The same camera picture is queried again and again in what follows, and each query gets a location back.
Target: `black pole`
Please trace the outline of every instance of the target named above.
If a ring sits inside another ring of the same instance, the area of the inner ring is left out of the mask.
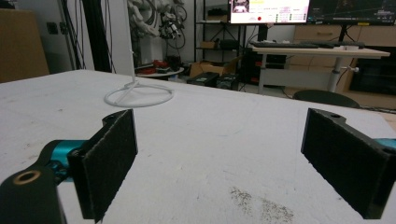
[[[95,71],[111,72],[100,0],[82,0]]]
[[[341,33],[340,36],[338,36],[338,41],[344,41],[344,36],[347,34],[347,26],[345,24],[343,24],[341,26]]]

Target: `cardboard box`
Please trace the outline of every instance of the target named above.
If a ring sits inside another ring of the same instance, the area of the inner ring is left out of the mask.
[[[0,83],[50,73],[32,11],[0,9]]]
[[[242,56],[236,57],[228,63],[211,61],[201,61],[198,63],[193,63],[191,65],[190,77],[196,77],[205,72],[219,73],[220,76],[222,76],[223,74],[234,74],[236,65],[241,59]]]
[[[207,16],[206,17],[207,21],[222,21],[222,22],[228,22],[228,17],[227,15],[222,15],[222,16]]]
[[[213,41],[202,41],[201,49],[215,49],[217,47],[217,43]]]

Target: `desk leg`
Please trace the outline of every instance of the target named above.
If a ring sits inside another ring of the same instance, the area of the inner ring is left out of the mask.
[[[265,75],[265,65],[267,63],[267,55],[262,55],[262,68],[260,70],[260,77],[259,77],[259,92],[258,94],[262,95],[264,92],[264,75]]]
[[[335,58],[334,69],[330,74],[329,84],[327,86],[328,91],[335,92],[335,88],[337,87],[338,78],[340,78],[340,70],[341,70],[341,60],[342,58]]]

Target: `keyboard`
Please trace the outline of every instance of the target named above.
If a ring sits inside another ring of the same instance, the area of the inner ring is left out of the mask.
[[[303,43],[276,43],[276,42],[252,42],[256,48],[274,48],[274,49],[318,49],[318,45]]]
[[[358,46],[359,49],[364,49],[363,42],[354,41],[332,41],[332,40],[305,40],[301,42],[302,44],[313,44],[318,45],[320,48],[333,49],[334,47],[340,46]]]

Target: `electronic equipment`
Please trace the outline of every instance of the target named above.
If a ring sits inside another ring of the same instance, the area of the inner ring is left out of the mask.
[[[318,49],[318,45],[307,43],[276,43],[276,42],[252,42],[256,48],[275,48],[275,49]]]
[[[307,23],[393,25],[396,0],[311,0]]]
[[[239,43],[234,39],[224,39],[219,42],[221,49],[239,49]]]
[[[217,88],[238,91],[239,80],[237,74],[225,74],[218,78]]]
[[[188,84],[216,88],[219,73],[206,72],[187,79]]]
[[[229,23],[306,23],[309,0],[229,0]]]

